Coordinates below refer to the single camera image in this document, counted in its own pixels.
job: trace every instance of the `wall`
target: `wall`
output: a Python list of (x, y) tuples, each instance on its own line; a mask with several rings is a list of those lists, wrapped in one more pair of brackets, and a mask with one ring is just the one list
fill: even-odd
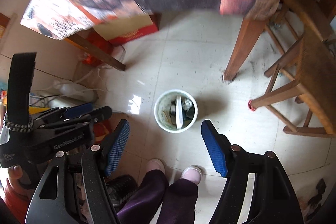
[(7, 82), (11, 57), (14, 53), (37, 52), (32, 88), (36, 90), (50, 86), (56, 79), (54, 76), (71, 79), (80, 50), (65, 41), (45, 37), (20, 25), (21, 17), (29, 1), (0, 0), (0, 13), (7, 17), (11, 17), (12, 13), (18, 15), (0, 52), (0, 80)]

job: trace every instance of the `screw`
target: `screw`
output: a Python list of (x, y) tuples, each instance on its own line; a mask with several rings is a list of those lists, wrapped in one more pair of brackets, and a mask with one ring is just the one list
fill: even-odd
[(275, 158), (275, 153), (273, 151), (267, 151), (266, 155), (270, 158)]
[(56, 153), (56, 158), (61, 158), (61, 157), (63, 157), (64, 156), (64, 151), (58, 151), (57, 153)]
[(94, 144), (91, 146), (92, 151), (98, 151), (100, 149), (100, 146), (98, 144)]
[(231, 149), (232, 149), (233, 151), (238, 152), (238, 151), (240, 151), (241, 147), (240, 147), (239, 145), (237, 145), (237, 144), (234, 144), (234, 145), (231, 146)]

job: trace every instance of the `wooden table leg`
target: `wooden table leg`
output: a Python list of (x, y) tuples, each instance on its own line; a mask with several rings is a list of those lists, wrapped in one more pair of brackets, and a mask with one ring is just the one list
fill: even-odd
[(224, 73), (224, 80), (233, 80), (247, 59), (268, 20), (243, 19), (235, 48)]
[(123, 63), (119, 62), (117, 59), (108, 55), (106, 52), (102, 51), (95, 45), (92, 45), (88, 40), (84, 39), (78, 34), (73, 34), (64, 40), (76, 44), (76, 46), (79, 46), (79, 48), (81, 48), (83, 51), (91, 54), (95, 58), (103, 61), (104, 63), (110, 65), (113, 68), (116, 68), (118, 70), (126, 69), (126, 66)]

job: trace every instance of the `blue gripper pad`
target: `blue gripper pad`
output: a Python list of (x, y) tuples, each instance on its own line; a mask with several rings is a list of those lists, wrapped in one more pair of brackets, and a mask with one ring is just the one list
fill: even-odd
[(129, 122), (126, 120), (121, 120), (115, 129), (114, 134), (117, 134), (114, 144), (112, 145), (107, 156), (107, 163), (104, 173), (107, 177), (111, 175), (113, 171), (117, 169), (121, 154), (124, 151), (125, 145), (129, 136)]
[(214, 136), (218, 134), (218, 132), (209, 120), (202, 122), (201, 134), (216, 172), (220, 173), (222, 177), (226, 177), (228, 170), (225, 162), (225, 154)]

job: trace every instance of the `yellow object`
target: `yellow object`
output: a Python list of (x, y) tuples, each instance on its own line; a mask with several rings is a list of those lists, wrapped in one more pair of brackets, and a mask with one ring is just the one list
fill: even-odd
[(36, 107), (36, 106), (30, 106), (29, 107), (29, 114), (35, 114), (35, 113), (40, 113), (42, 111), (50, 109), (49, 107)]

